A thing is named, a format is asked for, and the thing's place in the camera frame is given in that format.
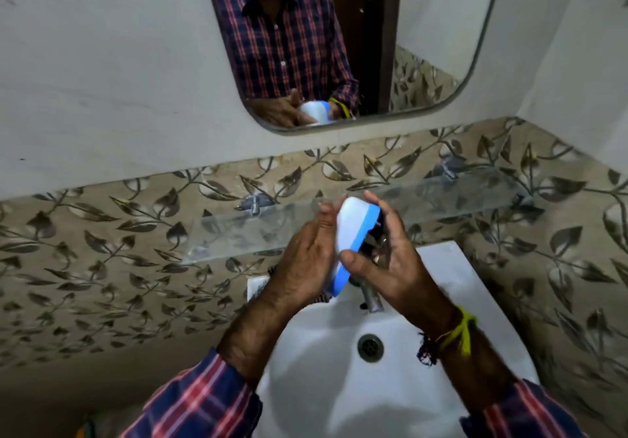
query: fingernail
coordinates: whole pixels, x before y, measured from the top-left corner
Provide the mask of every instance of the fingernail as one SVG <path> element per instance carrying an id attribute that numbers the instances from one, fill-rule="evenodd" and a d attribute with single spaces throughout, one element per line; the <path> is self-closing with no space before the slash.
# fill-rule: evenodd
<path id="1" fill-rule="evenodd" d="M 329 213 L 332 211 L 332 204 L 329 202 L 320 202 L 318 206 L 320 207 L 320 211 L 323 213 Z"/>
<path id="2" fill-rule="evenodd" d="M 351 250 L 342 250 L 340 252 L 340 259 L 342 259 L 342 262 L 344 264 L 350 265 L 354 262 L 354 259 L 356 259 L 356 252 L 353 252 Z"/>

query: shirt sleeve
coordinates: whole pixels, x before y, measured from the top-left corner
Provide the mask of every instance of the shirt sleeve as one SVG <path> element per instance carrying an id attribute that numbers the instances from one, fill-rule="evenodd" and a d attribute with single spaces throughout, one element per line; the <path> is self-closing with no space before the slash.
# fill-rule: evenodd
<path id="1" fill-rule="evenodd" d="M 587 438 L 567 410 L 527 380 L 514 383 L 499 403 L 460 424 L 469 438 Z"/>
<path id="2" fill-rule="evenodd" d="M 250 437 L 262 403 L 215 349 L 162 386 L 120 438 Z"/>
<path id="3" fill-rule="evenodd" d="M 331 18 L 331 80 L 332 85 L 330 90 L 332 92 L 332 98 L 336 101 L 343 103 L 351 113 L 355 113 L 359 105 L 358 97 L 358 81 L 351 74 L 351 67 L 349 66 L 349 59 L 347 58 L 347 49 L 345 48 L 345 41 L 342 37 L 342 30 L 336 17 L 336 10 L 334 8 L 334 2 L 329 0 L 330 3 L 330 18 Z"/>

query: wash basin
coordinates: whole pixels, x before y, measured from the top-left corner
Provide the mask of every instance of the wash basin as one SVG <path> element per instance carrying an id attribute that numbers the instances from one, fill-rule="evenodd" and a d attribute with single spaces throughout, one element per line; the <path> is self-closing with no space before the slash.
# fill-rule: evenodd
<path id="1" fill-rule="evenodd" d="M 477 316 L 511 370 L 538 383 L 521 339 L 456 243 L 418 251 L 451 299 Z M 257 388 L 264 411 L 255 438 L 465 436 L 459 418 L 467 412 L 444 369 L 416 358 L 419 330 L 388 304 L 368 314 L 362 301 L 348 285 L 290 321 Z"/>

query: mirror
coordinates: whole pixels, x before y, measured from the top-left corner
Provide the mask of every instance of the mirror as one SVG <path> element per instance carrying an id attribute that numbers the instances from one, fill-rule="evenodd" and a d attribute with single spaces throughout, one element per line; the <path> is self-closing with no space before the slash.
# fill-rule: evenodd
<path id="1" fill-rule="evenodd" d="M 247 108 L 289 129 L 443 103 L 471 70 L 491 0 L 214 4 Z"/>

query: reflected hand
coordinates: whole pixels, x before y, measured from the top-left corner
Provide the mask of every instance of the reflected hand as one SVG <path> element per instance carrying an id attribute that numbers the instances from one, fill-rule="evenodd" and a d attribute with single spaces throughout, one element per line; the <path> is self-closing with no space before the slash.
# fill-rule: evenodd
<path id="1" fill-rule="evenodd" d="M 297 90 L 290 91 L 285 98 L 252 99 L 247 104 L 257 116 L 277 127 L 291 129 L 316 124 L 316 119 L 298 109 L 303 102 Z"/>
<path id="2" fill-rule="evenodd" d="M 360 253 L 345 250 L 340 260 L 352 275 L 360 276 L 410 323 L 436 339 L 451 323 L 456 308 L 438 288 L 406 235 L 399 213 L 372 192 L 364 198 L 378 205 L 385 217 L 390 255 L 388 270 L 375 266 Z"/>
<path id="3" fill-rule="evenodd" d="M 296 314 L 321 294 L 336 259 L 336 217 L 344 197 L 322 201 L 317 217 L 292 237 L 264 292 Z"/>

